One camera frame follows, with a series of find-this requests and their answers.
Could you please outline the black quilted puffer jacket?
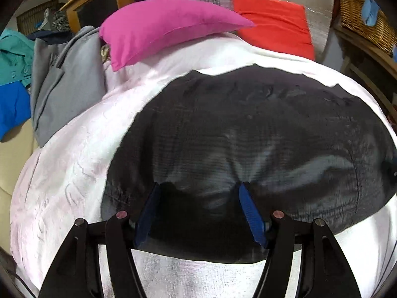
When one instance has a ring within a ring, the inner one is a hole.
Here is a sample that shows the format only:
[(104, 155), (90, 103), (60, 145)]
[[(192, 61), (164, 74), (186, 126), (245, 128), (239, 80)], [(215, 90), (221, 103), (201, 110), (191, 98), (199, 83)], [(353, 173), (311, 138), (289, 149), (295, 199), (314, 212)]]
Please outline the black quilted puffer jacket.
[(258, 65), (192, 71), (134, 118), (108, 169), (101, 217), (137, 222), (153, 205), (143, 249), (252, 263), (266, 257), (239, 203), (240, 184), (268, 217), (323, 218), (335, 233), (396, 193), (396, 146), (381, 119), (340, 85)]

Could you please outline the white fleece blanket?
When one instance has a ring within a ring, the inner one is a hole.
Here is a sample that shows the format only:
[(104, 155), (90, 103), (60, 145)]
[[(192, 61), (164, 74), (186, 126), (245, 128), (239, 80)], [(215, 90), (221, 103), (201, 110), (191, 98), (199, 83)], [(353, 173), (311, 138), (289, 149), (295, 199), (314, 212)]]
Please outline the white fleece blanket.
[[(11, 201), (11, 254), (18, 270), (40, 290), (77, 218), (100, 220), (107, 169), (139, 110), (167, 83), (191, 70), (218, 75), (247, 65), (304, 74), (341, 86), (386, 117), (369, 92), (342, 73), (314, 61), (264, 50), (233, 34), (167, 48), (119, 72), (106, 67), (108, 94), (74, 118), (25, 163)], [(362, 297), (371, 297), (396, 266), (396, 195), (384, 208), (336, 235)], [(215, 264), (133, 251), (148, 297), (252, 297), (264, 262)]]

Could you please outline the blue garment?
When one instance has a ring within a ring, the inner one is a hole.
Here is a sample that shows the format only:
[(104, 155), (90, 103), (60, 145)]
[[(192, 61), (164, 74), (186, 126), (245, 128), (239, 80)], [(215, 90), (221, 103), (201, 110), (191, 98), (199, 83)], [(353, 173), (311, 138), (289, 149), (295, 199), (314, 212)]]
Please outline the blue garment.
[(31, 117), (30, 95), (20, 81), (1, 86), (0, 99), (0, 136), (4, 136), (14, 127), (25, 123)]

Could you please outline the grey garment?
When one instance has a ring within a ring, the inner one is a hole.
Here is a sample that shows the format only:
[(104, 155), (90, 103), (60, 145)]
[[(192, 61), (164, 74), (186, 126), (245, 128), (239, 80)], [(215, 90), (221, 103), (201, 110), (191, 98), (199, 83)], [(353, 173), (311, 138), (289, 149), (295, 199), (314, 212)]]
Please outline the grey garment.
[(34, 44), (30, 105), (40, 147), (106, 94), (99, 29), (85, 26), (63, 44)]

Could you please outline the wooden shelf unit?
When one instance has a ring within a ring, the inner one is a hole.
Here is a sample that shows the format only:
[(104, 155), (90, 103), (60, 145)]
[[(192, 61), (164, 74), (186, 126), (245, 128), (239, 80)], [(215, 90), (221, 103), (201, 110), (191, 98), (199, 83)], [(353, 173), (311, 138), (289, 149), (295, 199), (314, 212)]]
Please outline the wooden shelf unit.
[(339, 24), (333, 29), (342, 44), (344, 59), (340, 71), (367, 89), (387, 119), (396, 124), (396, 63), (355, 32)]

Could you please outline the teal garment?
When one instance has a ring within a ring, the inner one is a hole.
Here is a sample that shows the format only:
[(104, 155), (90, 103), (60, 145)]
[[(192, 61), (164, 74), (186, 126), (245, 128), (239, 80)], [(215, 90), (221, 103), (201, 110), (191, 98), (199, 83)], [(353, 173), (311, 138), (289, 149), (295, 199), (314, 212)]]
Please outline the teal garment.
[(0, 40), (0, 84), (31, 84), (34, 42), (22, 33), (4, 29)]

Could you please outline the dark navy garment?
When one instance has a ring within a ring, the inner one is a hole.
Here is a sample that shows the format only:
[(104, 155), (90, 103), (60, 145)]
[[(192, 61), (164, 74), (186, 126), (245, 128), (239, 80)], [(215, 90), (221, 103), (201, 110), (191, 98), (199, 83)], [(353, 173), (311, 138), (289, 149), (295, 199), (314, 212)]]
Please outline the dark navy garment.
[(52, 30), (37, 30), (27, 35), (29, 40), (35, 41), (37, 38), (45, 41), (48, 45), (63, 44), (69, 42), (74, 37), (70, 30), (55, 32)]

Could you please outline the wicker basket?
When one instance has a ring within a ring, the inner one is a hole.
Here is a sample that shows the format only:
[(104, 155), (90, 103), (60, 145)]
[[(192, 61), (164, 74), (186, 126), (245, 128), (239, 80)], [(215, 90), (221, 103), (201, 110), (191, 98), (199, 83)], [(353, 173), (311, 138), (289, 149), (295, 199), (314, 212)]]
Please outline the wicker basket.
[(382, 11), (377, 14), (374, 26), (368, 26), (361, 16), (365, 0), (340, 0), (341, 26), (348, 28), (375, 44), (387, 55), (392, 56), (396, 45), (396, 33)]

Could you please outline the magenta pillow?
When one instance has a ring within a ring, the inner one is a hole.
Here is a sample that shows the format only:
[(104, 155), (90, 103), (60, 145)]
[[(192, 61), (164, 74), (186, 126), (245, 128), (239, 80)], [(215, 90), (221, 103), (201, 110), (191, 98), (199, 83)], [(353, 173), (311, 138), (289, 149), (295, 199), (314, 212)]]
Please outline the magenta pillow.
[(254, 27), (254, 23), (219, 5), (197, 0), (145, 0), (107, 17), (99, 36), (110, 47), (118, 71), (190, 40)]

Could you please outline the red pillow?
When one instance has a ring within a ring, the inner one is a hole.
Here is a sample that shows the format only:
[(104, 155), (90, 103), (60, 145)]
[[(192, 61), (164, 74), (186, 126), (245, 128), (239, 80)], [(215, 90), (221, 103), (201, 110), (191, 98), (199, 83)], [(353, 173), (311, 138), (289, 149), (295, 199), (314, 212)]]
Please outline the red pillow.
[(233, 10), (254, 23), (238, 36), (275, 52), (315, 59), (315, 50), (302, 5), (282, 0), (232, 0)]

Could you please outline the light blue cloth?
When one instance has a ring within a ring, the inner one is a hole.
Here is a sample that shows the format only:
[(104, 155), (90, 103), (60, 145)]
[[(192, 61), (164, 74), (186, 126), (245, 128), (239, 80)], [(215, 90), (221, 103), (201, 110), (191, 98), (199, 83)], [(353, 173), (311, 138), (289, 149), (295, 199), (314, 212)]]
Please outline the light blue cloth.
[(361, 8), (361, 18), (368, 27), (374, 27), (377, 22), (377, 15), (380, 10), (375, 0), (364, 0)]

